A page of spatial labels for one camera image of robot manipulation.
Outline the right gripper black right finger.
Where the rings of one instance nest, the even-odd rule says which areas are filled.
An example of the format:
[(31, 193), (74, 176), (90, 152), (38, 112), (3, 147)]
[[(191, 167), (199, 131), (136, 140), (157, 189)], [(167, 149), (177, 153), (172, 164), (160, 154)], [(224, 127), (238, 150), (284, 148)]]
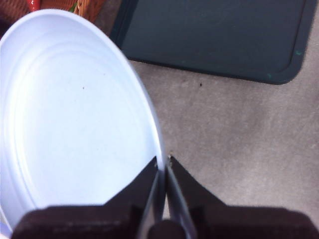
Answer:
[(171, 218), (188, 239), (317, 239), (304, 213), (285, 208), (230, 206), (198, 183), (173, 157), (166, 188)]

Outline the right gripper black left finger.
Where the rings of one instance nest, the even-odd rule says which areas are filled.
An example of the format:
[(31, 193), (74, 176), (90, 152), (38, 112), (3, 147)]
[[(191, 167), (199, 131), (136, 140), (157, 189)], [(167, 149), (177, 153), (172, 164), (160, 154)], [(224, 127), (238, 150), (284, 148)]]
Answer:
[(164, 196), (153, 158), (103, 205), (58, 206), (25, 214), (13, 239), (145, 239), (162, 217)]

